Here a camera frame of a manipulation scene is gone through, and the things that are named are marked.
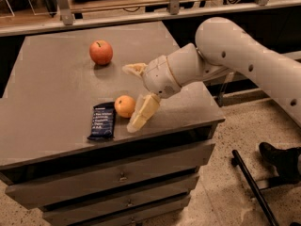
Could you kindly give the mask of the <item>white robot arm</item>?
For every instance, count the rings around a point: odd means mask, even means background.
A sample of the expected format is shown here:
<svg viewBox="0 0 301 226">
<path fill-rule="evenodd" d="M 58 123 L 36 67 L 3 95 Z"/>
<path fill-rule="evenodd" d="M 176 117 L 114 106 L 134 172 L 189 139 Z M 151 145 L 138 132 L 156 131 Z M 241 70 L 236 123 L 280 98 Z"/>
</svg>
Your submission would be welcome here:
<svg viewBox="0 0 301 226">
<path fill-rule="evenodd" d="M 149 92 L 137 99 L 127 125 L 130 133 L 140 130 L 158 110 L 160 101 L 179 93 L 182 87 L 229 72 L 247 77 L 301 125 L 301 64 L 267 49 L 225 18 L 204 21 L 193 43 L 168 56 L 122 69 L 140 78 Z"/>
</svg>

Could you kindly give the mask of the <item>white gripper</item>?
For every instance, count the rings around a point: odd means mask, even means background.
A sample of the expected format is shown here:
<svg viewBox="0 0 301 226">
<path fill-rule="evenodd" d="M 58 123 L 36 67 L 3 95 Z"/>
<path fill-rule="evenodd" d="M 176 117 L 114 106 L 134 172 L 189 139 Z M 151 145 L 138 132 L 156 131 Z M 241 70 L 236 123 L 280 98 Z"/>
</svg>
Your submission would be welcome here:
<svg viewBox="0 0 301 226">
<path fill-rule="evenodd" d="M 181 86 L 174 78 L 167 56 L 159 56 L 148 65 L 145 63 L 127 64 L 122 70 L 129 75 L 142 78 L 145 88 L 152 92 L 140 94 L 135 111 L 127 125 L 129 133 L 139 131 L 160 107 L 161 99 L 167 99 L 181 91 Z"/>
</svg>

